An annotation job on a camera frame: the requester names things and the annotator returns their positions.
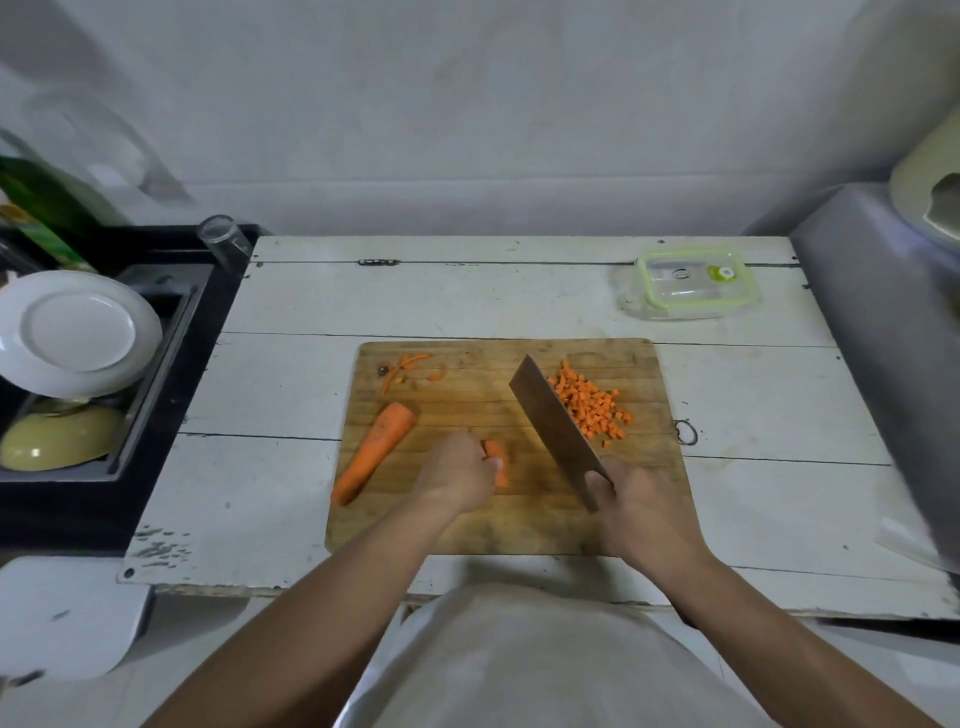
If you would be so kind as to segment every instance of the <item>knife blade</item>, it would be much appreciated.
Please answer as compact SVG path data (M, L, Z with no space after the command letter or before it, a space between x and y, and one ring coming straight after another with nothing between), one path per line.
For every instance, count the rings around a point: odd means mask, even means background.
M596 500L587 487L584 475L587 471L597 471L607 477L607 473L530 354L520 362L510 380L510 389L566 481L587 510L596 512Z

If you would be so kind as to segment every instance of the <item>metal ring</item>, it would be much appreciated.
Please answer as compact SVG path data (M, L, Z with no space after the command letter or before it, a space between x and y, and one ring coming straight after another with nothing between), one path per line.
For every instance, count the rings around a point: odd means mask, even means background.
M681 425L681 424L684 424L684 425L686 425L687 427L690 428L690 432L693 433L693 439L692 439L692 440L689 440L689 439L685 440L684 437L683 437L683 435L680 434L680 425ZM690 422L690 420L674 420L674 421L673 421L673 428L677 431L677 440L680 441L680 444L681 444L681 445L686 445L686 446L688 446L688 447L692 447L692 446L694 446L694 445L696 445L697 443L700 442L700 435L697 433L697 428L693 426L693 424Z

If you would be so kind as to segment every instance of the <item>white painted wood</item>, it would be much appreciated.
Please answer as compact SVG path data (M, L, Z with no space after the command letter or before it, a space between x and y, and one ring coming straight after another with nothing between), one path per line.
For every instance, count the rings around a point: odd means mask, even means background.
M889 466L687 457L704 537L726 564L947 585L940 570L874 542Z
M339 440L357 349L381 340L223 333L180 432Z
M636 305L630 266L265 263L247 270L224 331L833 345L799 268L753 268L762 305L679 323L643 321L625 310Z
M657 346L678 420L699 442L685 455L889 464L840 351Z
M791 611L956 617L941 573L873 542L874 489L897 476L883 465L889 456L801 270L753 268L763 303L752 311L665 323L636 318L631 267L607 264L614 251L629 260L634 239L501 238L516 248L504 255L521 257L499 264L305 262L485 260L492 240L268 238L258 246L258 255L291 262L249 268L125 560L132 581L270 590L326 556L336 440L363 341L645 336L659 343L675 414L702 430L686 465L721 558ZM753 239L740 250L776 265L776 255L792 258L788 245ZM666 606L612 559L430 557L411 592L495 578Z
M179 435L124 561L124 568L135 569L130 580L288 587L327 555L323 534L336 449L334 442ZM686 463L708 542L739 569L779 573L780 580L765 582L780 595L778 603L899 616L956 607L941 573L873 542L873 489L892 469L703 458ZM811 575L804 572L817 571L830 577L824 584L848 584L856 596L831 600L830 591L806 594L791 586ZM497 578L542 579L561 591L565 584L570 594L666 604L615 559L436 556L411 591L443 594ZM877 592L865 586L874 582ZM908 590L888 586L907 582L913 601Z
M222 334L181 431L339 439L357 348L373 340ZM657 351L674 415L701 438L684 454L890 462L836 349Z
M632 263L647 253L685 248L727 248L747 263L794 263L785 237L511 237L369 235L261 237L253 260L344 262L391 258L404 262Z
M178 435L124 569L147 584L285 588L327 556L338 443Z

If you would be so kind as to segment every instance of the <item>whole carrot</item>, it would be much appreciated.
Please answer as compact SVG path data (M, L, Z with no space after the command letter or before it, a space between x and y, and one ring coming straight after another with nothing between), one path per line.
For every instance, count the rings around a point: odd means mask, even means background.
M330 499L337 505L348 505L370 480L373 471L383 462L417 422L417 416L398 401L391 402L376 416L370 432L364 437L353 459L337 482Z

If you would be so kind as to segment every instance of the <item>green bottle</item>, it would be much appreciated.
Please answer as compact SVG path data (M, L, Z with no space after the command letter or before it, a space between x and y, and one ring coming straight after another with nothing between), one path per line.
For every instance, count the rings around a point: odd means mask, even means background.
M92 245L100 223L40 164L0 155L0 216L46 251L60 267L97 272L73 245Z

